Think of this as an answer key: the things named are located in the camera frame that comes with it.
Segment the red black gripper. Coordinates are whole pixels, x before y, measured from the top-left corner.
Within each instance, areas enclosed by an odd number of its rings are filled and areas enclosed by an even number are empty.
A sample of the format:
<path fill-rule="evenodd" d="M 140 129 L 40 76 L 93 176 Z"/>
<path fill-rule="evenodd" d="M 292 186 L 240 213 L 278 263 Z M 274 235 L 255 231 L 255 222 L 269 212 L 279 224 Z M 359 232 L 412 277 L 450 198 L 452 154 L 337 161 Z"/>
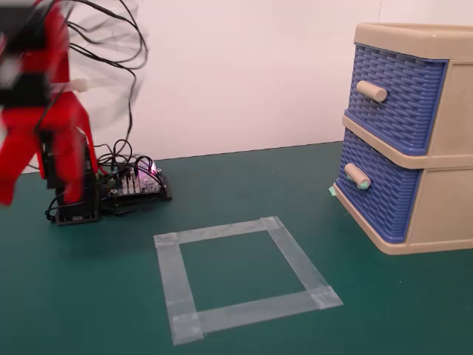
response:
<path fill-rule="evenodd" d="M 1 145 L 1 205 L 10 206 L 15 184 L 38 149 L 37 134 L 52 102 L 52 62 L 49 55 L 1 56 L 1 119 L 7 130 Z M 57 176 L 64 182 L 64 201 L 82 198 L 84 147 L 75 126 L 53 135 Z"/>

